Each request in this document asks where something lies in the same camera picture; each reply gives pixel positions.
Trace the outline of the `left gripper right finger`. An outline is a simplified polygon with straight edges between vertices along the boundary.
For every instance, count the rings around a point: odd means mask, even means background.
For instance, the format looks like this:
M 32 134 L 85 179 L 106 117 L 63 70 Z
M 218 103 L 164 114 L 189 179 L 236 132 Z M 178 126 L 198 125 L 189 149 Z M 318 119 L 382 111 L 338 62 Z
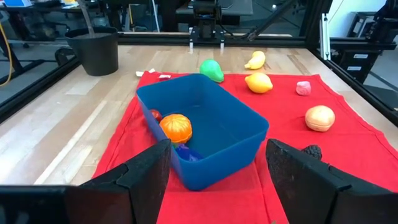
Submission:
M 398 193 L 277 139 L 268 140 L 266 161 L 290 224 L 398 224 Z

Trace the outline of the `purple toy eggplant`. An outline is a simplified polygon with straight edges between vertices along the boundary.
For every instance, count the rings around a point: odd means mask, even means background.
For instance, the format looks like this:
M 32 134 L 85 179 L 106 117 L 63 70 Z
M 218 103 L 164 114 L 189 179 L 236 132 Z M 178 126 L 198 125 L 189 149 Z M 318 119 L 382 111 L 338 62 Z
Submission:
M 198 152 L 190 149 L 188 146 L 185 144 L 179 144 L 175 148 L 177 154 L 184 160 L 190 161 L 190 162 L 196 162 L 200 161 L 203 159 L 203 156 L 200 155 Z

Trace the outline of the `orange toy tangerine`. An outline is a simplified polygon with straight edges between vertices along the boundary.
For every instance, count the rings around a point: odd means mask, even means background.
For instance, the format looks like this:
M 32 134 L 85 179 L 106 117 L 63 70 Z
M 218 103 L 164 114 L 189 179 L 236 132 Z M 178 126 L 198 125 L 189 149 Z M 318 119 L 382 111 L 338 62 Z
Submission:
M 190 120 L 182 114 L 170 114 L 165 116 L 159 123 L 164 134 L 174 144 L 185 144 L 193 134 Z

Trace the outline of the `pink textured toy fruit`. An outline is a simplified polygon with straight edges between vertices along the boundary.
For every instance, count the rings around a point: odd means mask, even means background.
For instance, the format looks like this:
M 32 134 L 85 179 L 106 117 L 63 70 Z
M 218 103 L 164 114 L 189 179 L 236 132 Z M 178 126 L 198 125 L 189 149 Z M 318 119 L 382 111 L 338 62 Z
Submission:
M 296 84 L 296 93 L 300 96 L 308 96 L 312 92 L 312 87 L 309 81 L 301 81 Z

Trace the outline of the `yellow toy lemon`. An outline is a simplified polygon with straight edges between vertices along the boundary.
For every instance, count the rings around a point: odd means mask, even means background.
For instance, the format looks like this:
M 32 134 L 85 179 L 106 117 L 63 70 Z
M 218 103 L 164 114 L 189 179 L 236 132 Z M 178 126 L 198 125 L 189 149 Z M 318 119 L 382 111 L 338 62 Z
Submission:
M 271 79 L 264 73 L 253 73 L 244 78 L 248 88 L 258 94 L 266 93 L 273 89 Z

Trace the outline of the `yellow toy banana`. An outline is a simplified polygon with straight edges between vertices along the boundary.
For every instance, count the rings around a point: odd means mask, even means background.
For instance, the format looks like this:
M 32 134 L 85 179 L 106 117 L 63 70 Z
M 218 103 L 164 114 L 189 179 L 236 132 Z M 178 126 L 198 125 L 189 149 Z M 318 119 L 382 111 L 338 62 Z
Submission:
M 263 67 L 266 61 L 265 53 L 262 51 L 255 51 L 251 59 L 244 65 L 246 69 L 257 70 Z

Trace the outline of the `green toy pear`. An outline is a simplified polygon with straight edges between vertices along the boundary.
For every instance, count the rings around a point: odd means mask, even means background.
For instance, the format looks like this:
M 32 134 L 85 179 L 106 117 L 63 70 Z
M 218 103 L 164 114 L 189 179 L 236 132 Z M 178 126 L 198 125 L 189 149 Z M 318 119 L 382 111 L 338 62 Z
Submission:
M 224 81 L 224 73 L 216 60 L 206 59 L 200 65 L 200 73 L 217 83 Z

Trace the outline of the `blue plastic tupperware container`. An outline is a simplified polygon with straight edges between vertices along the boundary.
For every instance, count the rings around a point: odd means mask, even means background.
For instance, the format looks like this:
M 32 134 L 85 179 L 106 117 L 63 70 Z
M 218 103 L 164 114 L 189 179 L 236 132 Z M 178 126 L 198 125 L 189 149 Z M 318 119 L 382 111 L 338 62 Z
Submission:
M 162 119 L 182 114 L 190 120 L 193 134 L 185 145 L 203 159 L 186 161 L 172 151 L 172 167 L 189 190 L 203 190 L 248 166 L 269 128 L 264 117 L 198 73 L 144 85 L 136 96 L 158 141 L 168 137 L 151 109 L 158 110 Z

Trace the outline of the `black toy blackberry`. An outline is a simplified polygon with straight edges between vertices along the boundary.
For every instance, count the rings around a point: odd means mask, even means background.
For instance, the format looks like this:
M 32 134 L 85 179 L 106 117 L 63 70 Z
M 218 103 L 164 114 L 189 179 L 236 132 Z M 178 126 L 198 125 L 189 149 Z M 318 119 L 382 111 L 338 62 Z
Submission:
M 309 145 L 309 146 L 305 147 L 304 149 L 302 149 L 302 152 L 304 152 L 318 160 L 322 159 L 322 150 L 318 145 Z

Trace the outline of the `beige toy potato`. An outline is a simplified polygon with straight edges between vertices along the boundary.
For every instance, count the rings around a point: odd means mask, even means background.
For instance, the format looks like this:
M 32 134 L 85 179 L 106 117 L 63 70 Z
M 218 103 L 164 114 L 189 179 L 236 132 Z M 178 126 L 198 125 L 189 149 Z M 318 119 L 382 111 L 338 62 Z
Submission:
M 328 131 L 335 122 L 335 113 L 324 105 L 314 106 L 305 113 L 305 124 L 308 128 L 318 131 Z

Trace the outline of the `red cloth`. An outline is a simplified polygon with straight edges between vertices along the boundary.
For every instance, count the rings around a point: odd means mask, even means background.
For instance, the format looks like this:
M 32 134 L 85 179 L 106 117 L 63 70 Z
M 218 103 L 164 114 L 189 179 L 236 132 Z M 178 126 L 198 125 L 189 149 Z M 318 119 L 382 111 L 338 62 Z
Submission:
M 357 115 L 345 99 L 318 75 L 307 77 L 312 94 L 295 92 L 296 75 L 272 75 L 273 89 L 258 95 L 249 90 L 244 77 L 226 76 L 222 86 L 264 116 L 267 135 L 293 147 L 316 144 L 323 160 L 349 174 L 398 192 L 398 151 L 391 146 L 398 134 L 384 135 Z M 324 105 L 335 113 L 326 132 L 305 124 L 308 109 Z M 267 170 L 264 150 L 243 170 L 201 192 L 187 190 L 176 173 L 169 177 L 157 224 L 286 224 L 287 218 Z

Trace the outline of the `black plant pot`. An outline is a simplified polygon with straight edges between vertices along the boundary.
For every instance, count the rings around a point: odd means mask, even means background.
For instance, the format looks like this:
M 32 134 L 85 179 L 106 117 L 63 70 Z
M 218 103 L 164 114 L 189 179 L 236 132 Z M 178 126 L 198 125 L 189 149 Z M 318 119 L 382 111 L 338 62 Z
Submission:
M 65 38 L 88 75 L 100 77 L 119 68 L 118 30 L 114 27 L 94 27 L 94 37 L 88 29 L 67 32 Z

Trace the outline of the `light blue box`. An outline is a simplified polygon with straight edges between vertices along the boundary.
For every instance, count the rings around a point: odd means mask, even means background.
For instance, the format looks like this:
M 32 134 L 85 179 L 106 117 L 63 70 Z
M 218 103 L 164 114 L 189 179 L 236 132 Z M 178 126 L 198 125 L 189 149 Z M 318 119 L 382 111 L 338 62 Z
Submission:
M 30 7 L 31 0 L 2 0 L 6 7 Z

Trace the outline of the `black aluminium table frame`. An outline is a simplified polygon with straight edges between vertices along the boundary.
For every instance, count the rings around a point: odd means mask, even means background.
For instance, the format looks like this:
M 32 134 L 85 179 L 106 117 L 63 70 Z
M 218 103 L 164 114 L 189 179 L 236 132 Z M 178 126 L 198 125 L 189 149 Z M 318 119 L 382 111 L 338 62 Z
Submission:
M 320 47 L 320 41 L 315 36 L 310 37 L 287 37 L 282 35 L 261 34 L 252 40 L 250 35 L 227 35 L 223 43 L 227 47 L 271 47 L 271 48 L 305 48 L 311 51 L 321 62 L 330 68 L 336 75 L 347 83 L 356 93 L 362 96 L 369 104 L 377 109 L 391 123 L 398 127 L 398 111 L 390 109 L 385 103 L 377 99 L 374 94 L 361 87 L 359 82 L 349 77 L 335 62 L 327 61 L 316 53 Z M 123 33 L 118 34 L 119 45 L 188 45 L 192 38 L 188 33 Z M 373 41 L 364 38 L 330 38 L 330 47 L 335 50 L 392 50 L 396 47 L 394 43 Z M 60 79 L 68 75 L 73 69 L 77 68 L 80 62 L 76 58 L 67 60 L 60 67 L 48 72 L 44 77 L 34 81 L 27 87 L 18 91 L 9 100 L 0 103 L 0 123 L 8 119 L 23 106 L 30 103 L 38 95 L 57 83 Z

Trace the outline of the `silver aluminium bracket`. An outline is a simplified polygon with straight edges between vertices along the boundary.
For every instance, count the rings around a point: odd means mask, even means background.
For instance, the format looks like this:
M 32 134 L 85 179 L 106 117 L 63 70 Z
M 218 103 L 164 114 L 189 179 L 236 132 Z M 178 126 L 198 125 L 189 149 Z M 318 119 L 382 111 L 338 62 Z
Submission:
M 328 25 L 328 13 L 323 13 L 320 19 L 320 54 L 323 60 L 331 60 L 330 35 Z

